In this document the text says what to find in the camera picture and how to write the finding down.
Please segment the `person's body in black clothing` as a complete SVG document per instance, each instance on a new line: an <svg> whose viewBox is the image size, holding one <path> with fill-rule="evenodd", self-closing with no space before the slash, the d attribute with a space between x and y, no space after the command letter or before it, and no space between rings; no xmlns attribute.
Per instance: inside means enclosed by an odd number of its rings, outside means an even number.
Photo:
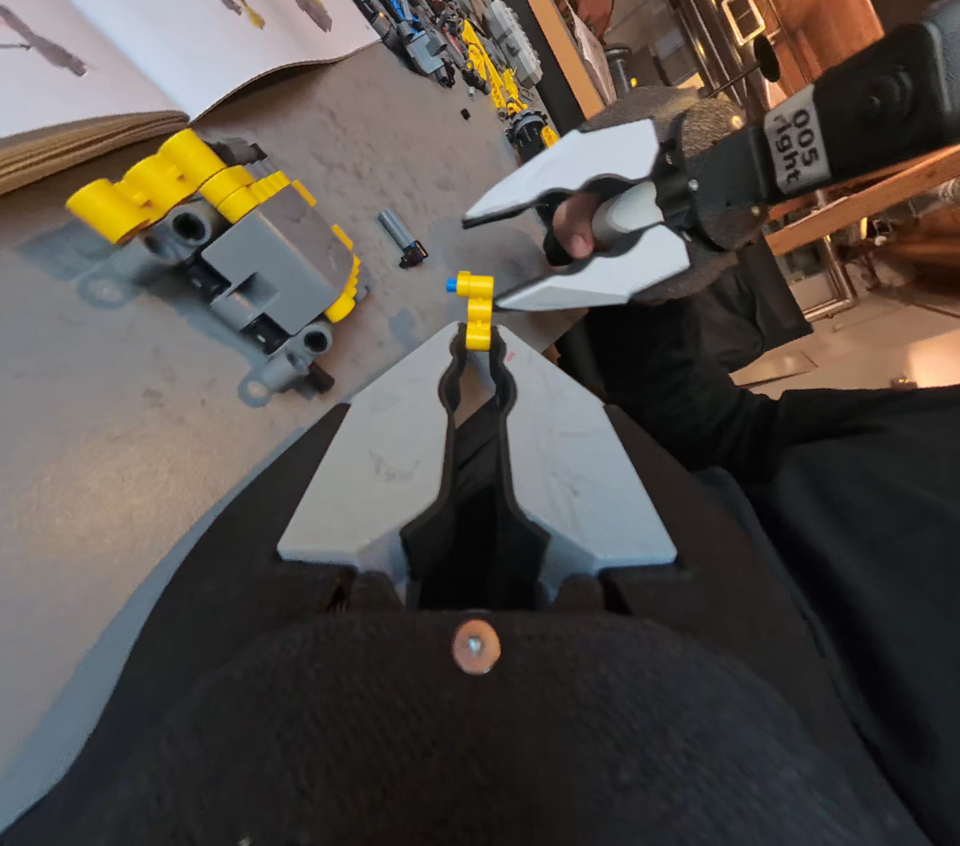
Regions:
<svg viewBox="0 0 960 846"><path fill-rule="evenodd" d="M444 844L958 844L958 389L773 400L770 475L608 415L677 548L497 612Z"/></svg>

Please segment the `black grey pin connector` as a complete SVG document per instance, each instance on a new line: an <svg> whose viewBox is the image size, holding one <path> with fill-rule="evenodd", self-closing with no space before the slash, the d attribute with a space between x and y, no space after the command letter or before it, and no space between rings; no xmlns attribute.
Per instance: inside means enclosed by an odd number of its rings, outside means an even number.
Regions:
<svg viewBox="0 0 960 846"><path fill-rule="evenodd" d="M426 248L414 237L399 215L392 209L386 208L378 213L377 220L400 249L400 268L404 270L414 269L424 263L428 257Z"/></svg>

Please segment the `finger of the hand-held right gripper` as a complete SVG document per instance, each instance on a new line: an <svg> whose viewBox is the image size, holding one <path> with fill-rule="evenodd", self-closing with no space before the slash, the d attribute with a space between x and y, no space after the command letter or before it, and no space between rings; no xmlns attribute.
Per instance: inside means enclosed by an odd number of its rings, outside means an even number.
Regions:
<svg viewBox="0 0 960 846"><path fill-rule="evenodd" d="M687 241L665 225L618 238L614 246L501 293L503 312L555 312L626 304L690 268Z"/></svg>
<svg viewBox="0 0 960 846"><path fill-rule="evenodd" d="M462 227L497 223L580 192L622 192L651 176L660 143L652 118L570 132L486 191Z"/></svg>

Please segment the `person's right hand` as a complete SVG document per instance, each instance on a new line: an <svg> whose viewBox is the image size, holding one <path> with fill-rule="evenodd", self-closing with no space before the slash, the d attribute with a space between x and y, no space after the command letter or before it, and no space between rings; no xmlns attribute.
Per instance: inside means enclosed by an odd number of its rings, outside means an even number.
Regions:
<svg viewBox="0 0 960 846"><path fill-rule="evenodd" d="M597 194L578 192L558 206L552 229L558 245L572 260L587 259L594 253L593 221L600 204Z"/></svg>

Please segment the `partly built brick vehicle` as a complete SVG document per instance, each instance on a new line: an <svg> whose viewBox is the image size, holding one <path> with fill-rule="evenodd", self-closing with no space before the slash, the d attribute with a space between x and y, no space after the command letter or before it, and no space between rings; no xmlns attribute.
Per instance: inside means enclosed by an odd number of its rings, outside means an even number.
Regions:
<svg viewBox="0 0 960 846"><path fill-rule="evenodd" d="M506 139L520 165L527 164L560 139L547 112L539 107L510 101L505 122Z"/></svg>

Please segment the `person's right forearm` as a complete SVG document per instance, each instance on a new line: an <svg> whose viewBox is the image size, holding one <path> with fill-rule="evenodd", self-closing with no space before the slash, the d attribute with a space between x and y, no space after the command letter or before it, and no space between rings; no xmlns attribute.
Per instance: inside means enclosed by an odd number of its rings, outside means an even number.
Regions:
<svg viewBox="0 0 960 846"><path fill-rule="evenodd" d="M813 331L771 257L746 258L694 296L591 309L582 326L606 402L687 469L770 475L778 408L731 374Z"/></svg>

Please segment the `yellow grey brick assembly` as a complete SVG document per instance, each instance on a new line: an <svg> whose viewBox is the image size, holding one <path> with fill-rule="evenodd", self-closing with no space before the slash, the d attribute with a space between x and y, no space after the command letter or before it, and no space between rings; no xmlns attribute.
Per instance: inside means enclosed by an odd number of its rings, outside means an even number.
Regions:
<svg viewBox="0 0 960 846"><path fill-rule="evenodd" d="M193 290L213 318L258 350L241 384L251 405L295 386L322 395L320 359L369 290L353 240L258 144L205 141L184 129L129 167L66 201L110 246L79 293L117 309L163 276Z"/></svg>

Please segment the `grey desk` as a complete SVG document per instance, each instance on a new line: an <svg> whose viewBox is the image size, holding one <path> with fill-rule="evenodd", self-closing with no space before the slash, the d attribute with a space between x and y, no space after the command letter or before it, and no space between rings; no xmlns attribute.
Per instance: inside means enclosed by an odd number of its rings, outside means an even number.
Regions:
<svg viewBox="0 0 960 846"><path fill-rule="evenodd" d="M156 137L2 197L2 828L87 740L162 588L215 516L332 406L353 397L462 304L460 270L509 286L541 267L527 214L462 230L514 170L489 98L408 71L381 45L277 74L196 127L258 143L353 240L370 293L322 358L332 392L241 398L256 352L164 276L117 309L81 279L109 247L66 210L118 180ZM400 216L428 252L400 268L378 223Z"/></svg>

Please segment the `grey brick motor block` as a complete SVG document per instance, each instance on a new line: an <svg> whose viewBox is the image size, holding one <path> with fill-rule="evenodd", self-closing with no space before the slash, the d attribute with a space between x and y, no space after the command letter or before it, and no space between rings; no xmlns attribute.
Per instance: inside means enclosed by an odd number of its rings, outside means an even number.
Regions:
<svg viewBox="0 0 960 846"><path fill-rule="evenodd" d="M543 68L517 14L504 1L493 0L486 12L486 23L491 41L516 82L527 89L536 87L543 77Z"/></svg>

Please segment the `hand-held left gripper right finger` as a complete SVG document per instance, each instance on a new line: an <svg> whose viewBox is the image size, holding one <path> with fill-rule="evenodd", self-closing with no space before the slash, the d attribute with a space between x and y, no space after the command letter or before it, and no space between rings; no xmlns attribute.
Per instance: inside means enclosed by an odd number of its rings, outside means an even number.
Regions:
<svg viewBox="0 0 960 846"><path fill-rule="evenodd" d="M671 566L677 548L600 398L504 326L490 331L503 500L542 596L573 576Z"/></svg>

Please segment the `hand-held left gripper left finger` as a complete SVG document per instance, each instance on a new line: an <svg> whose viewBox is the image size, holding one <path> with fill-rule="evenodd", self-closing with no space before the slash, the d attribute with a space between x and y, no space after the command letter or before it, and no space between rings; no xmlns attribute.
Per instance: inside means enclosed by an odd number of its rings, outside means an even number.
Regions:
<svg viewBox="0 0 960 846"><path fill-rule="evenodd" d="M276 551L282 560L410 577L402 529L439 498L453 408L451 323L349 402Z"/></svg>

